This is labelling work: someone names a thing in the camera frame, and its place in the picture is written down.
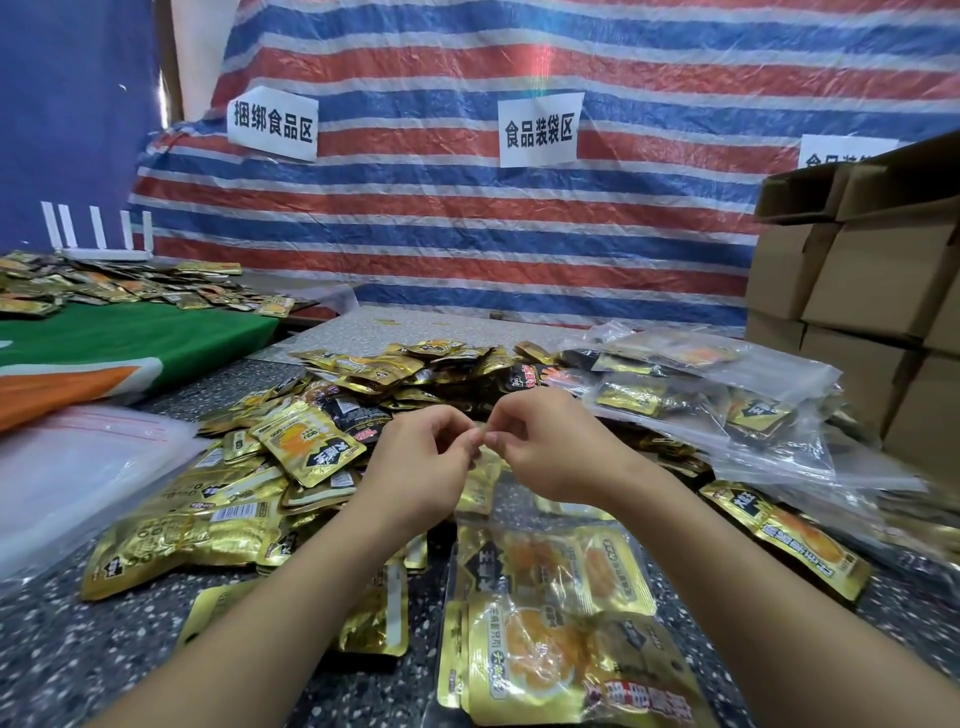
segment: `person's left hand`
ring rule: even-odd
[[[483,432],[446,404],[397,415],[383,428],[350,508],[386,519],[397,547],[453,512]]]

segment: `pile of snack packets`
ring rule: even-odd
[[[187,260],[163,269],[13,251],[0,257],[0,316],[42,319],[65,303],[150,301],[185,311],[220,307],[284,318],[297,303],[230,280],[242,273],[239,263]]]
[[[184,565],[255,565],[267,576],[363,487],[372,450],[396,413],[446,403],[484,421],[500,397],[538,386],[580,398],[624,443],[699,489],[842,603],[853,604],[871,573],[842,535],[869,534],[935,554],[941,564],[957,561],[949,550],[957,542],[948,539],[955,528],[931,531],[918,518],[910,527],[908,514],[934,507],[923,482],[856,439],[860,431],[835,384],[839,373],[818,362],[790,357],[797,361],[784,364],[777,359],[787,354],[695,329],[616,327],[592,330],[558,352],[531,342],[508,352],[444,339],[392,344],[375,356],[294,356],[304,376],[202,418],[200,432],[220,439],[106,533],[84,574],[83,599]],[[766,373],[757,377],[761,392],[745,386],[753,368],[771,366],[770,357],[788,380]],[[850,434],[831,435],[827,423]],[[710,463],[738,478],[715,480]],[[500,522],[494,494],[512,477],[482,449],[454,514],[438,701],[482,725],[713,725],[696,679],[655,619],[636,542],[602,511],[541,497],[537,508],[560,526]],[[871,492],[872,482],[881,485]],[[819,508],[817,521],[795,502]],[[402,655],[407,576],[424,570],[426,557],[424,535],[384,565],[334,646]],[[180,643],[260,581],[203,592]]]

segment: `forearm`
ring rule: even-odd
[[[395,546],[376,514],[348,506],[91,725],[282,725],[347,612]]]
[[[671,474],[638,461],[614,470],[603,507],[663,568],[762,724],[955,724],[960,692],[946,677],[804,582]]]

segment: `white wall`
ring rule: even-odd
[[[172,0],[183,116],[195,121],[210,107],[227,37],[240,0]]]

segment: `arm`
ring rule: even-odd
[[[603,508],[647,547],[761,724],[956,725],[960,691],[947,677],[757,547],[567,393],[502,399],[486,438],[532,490]]]
[[[349,504],[89,725],[282,725],[376,570],[456,507],[479,441],[480,430],[452,407],[395,418]]]

